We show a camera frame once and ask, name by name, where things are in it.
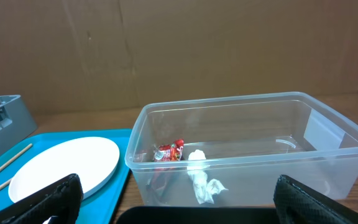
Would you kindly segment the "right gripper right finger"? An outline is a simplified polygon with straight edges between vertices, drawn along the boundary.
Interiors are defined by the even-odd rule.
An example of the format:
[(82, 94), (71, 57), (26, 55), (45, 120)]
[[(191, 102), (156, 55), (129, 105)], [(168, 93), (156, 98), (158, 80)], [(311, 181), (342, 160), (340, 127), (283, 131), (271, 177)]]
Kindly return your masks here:
[(288, 175), (280, 175), (273, 195), (280, 223), (358, 224), (358, 213)]

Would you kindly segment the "red snack wrapper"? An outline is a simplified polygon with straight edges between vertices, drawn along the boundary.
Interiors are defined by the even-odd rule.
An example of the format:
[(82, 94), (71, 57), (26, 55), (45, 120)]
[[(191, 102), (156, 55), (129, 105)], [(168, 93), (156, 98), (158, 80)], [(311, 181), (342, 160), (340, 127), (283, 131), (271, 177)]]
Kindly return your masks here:
[[(177, 139), (171, 144), (161, 145), (154, 151), (154, 162), (174, 162), (182, 160), (183, 139)], [(165, 189), (170, 181), (173, 168), (158, 168), (154, 170), (152, 178), (147, 184), (147, 190), (152, 193), (155, 199), (161, 200)]]

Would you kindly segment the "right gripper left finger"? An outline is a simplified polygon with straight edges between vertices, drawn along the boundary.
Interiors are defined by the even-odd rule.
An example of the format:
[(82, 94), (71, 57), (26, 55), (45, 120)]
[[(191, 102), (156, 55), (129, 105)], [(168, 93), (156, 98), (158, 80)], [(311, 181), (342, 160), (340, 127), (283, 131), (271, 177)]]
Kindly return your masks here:
[(80, 177), (70, 174), (0, 211), (0, 224), (74, 224), (83, 200)]

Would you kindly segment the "white tissue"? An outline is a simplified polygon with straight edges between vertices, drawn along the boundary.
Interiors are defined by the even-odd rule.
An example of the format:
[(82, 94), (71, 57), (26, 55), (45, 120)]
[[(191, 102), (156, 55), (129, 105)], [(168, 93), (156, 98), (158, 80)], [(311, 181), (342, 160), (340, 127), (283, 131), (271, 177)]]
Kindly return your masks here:
[(202, 150), (196, 149), (194, 152), (191, 152), (188, 156), (188, 160), (196, 161), (195, 166), (187, 167), (187, 174), (193, 182), (193, 190), (198, 203), (214, 204), (213, 196), (219, 195), (222, 191), (227, 190), (227, 188), (223, 186), (220, 180), (208, 180), (208, 175), (205, 170), (209, 166), (206, 166), (203, 162), (206, 160), (206, 156)]

